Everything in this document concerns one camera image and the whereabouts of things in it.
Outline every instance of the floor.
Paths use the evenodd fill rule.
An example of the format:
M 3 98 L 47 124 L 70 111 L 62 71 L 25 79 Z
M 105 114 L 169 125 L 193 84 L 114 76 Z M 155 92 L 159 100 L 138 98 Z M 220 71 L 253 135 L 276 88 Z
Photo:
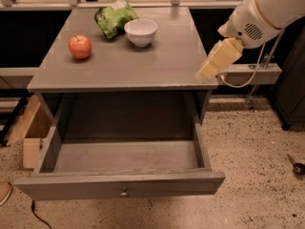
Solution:
M 52 228 L 305 228 L 304 177 L 287 154 L 305 163 L 305 128 L 281 129 L 265 97 L 250 112 L 240 98 L 211 100 L 202 126 L 215 171 L 226 179 L 214 196 L 37 201 Z M 0 148 L 0 182 L 27 177 L 22 142 Z M 31 199 L 13 189 L 0 207 L 0 228 L 47 228 Z

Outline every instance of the bowl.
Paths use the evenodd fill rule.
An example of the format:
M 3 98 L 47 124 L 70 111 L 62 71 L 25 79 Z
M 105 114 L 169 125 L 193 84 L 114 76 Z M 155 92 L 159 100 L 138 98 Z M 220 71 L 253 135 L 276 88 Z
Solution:
M 134 19 L 124 26 L 127 37 L 137 47 L 149 45 L 153 41 L 157 29 L 157 24 L 149 19 Z

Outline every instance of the red apple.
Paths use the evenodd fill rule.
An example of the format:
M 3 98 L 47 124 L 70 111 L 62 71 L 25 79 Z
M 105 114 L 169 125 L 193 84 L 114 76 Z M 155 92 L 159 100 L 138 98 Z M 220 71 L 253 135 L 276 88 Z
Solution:
M 85 35 L 75 35 L 69 40 L 69 50 L 77 59 L 84 59 L 92 54 L 92 43 Z

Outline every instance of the table top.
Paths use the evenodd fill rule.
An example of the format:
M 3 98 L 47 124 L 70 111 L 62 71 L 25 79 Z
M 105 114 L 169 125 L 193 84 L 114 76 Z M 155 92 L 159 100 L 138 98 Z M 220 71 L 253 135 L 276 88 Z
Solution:
M 188 8 L 135 8 L 140 18 L 158 25 L 156 36 L 138 48 L 126 34 L 108 39 L 94 21 L 96 9 L 74 9 L 36 71 L 28 90 L 34 93 L 204 90 L 195 74 L 207 57 Z M 69 39 L 83 34 L 91 57 L 76 60 Z

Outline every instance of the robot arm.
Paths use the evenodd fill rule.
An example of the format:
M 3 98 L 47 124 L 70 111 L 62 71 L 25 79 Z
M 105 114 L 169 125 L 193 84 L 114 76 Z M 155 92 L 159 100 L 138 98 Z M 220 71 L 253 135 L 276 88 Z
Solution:
M 219 28 L 219 33 L 228 38 L 215 45 L 197 78 L 202 82 L 215 77 L 242 55 L 243 48 L 260 47 L 303 16 L 305 0 L 244 0 Z

